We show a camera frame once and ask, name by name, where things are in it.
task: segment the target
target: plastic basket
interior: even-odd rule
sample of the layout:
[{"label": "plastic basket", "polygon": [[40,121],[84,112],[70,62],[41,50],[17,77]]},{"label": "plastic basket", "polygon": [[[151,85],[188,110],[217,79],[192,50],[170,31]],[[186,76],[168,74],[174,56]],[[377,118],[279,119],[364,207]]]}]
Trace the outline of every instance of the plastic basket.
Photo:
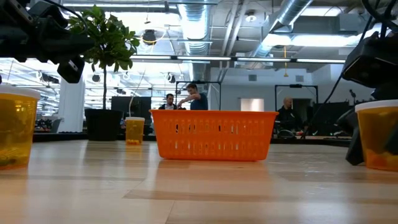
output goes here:
[{"label": "plastic basket", "polygon": [[166,159],[260,161],[278,112],[151,110]]}]

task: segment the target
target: potted plant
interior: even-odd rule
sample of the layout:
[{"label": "potted plant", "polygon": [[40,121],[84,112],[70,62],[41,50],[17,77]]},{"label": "potted plant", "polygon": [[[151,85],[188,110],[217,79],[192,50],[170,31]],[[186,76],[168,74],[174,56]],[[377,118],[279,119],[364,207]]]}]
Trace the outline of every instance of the potted plant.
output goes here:
[{"label": "potted plant", "polygon": [[106,17],[105,12],[97,6],[81,13],[84,20],[70,17],[70,30],[73,33],[86,32],[95,42],[95,46],[83,54],[86,62],[99,64],[104,73],[104,94],[102,110],[86,109],[88,139],[94,141],[114,141],[117,139],[123,113],[106,109],[106,68],[114,65],[114,72],[132,67],[130,57],[137,52],[139,40],[135,32],[125,27],[117,17]]}]

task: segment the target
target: plant pot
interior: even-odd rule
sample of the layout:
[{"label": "plant pot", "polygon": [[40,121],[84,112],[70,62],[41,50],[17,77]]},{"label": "plant pot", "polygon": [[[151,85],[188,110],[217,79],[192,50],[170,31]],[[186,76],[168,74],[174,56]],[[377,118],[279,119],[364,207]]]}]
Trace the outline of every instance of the plant pot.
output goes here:
[{"label": "plant pot", "polygon": [[85,115],[88,140],[117,140],[123,112],[115,110],[85,109]]}]

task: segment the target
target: person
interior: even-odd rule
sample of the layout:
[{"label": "person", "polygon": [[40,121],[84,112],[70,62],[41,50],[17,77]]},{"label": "person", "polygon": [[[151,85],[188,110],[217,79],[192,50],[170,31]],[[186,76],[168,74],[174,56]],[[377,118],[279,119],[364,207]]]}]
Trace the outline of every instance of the person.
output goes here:
[{"label": "person", "polygon": [[190,95],[178,103],[178,108],[181,108],[183,103],[193,100],[191,102],[191,110],[208,110],[207,96],[198,92],[196,84],[187,85],[187,91]]},{"label": "person", "polygon": [[162,106],[160,106],[160,110],[176,110],[177,106],[173,103],[174,101],[174,95],[169,93],[166,95],[166,102]]},{"label": "person", "polygon": [[278,110],[279,114],[276,120],[280,121],[282,129],[301,131],[303,123],[300,115],[292,109],[292,102],[293,100],[290,97],[284,98],[284,105]]}]

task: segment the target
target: yellow container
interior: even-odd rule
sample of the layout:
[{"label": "yellow container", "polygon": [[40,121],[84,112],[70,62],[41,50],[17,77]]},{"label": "yellow container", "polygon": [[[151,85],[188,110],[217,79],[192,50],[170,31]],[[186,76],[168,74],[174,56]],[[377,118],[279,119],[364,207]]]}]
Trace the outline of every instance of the yellow container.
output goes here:
[{"label": "yellow container", "polygon": [[142,136],[144,135],[145,118],[126,118],[126,144],[136,146],[142,144]]},{"label": "yellow container", "polygon": [[398,171],[398,155],[393,155],[386,149],[386,142],[398,125],[398,100],[362,103],[355,106],[355,111],[366,166]]},{"label": "yellow container", "polygon": [[0,85],[0,169],[29,163],[40,93]]}]

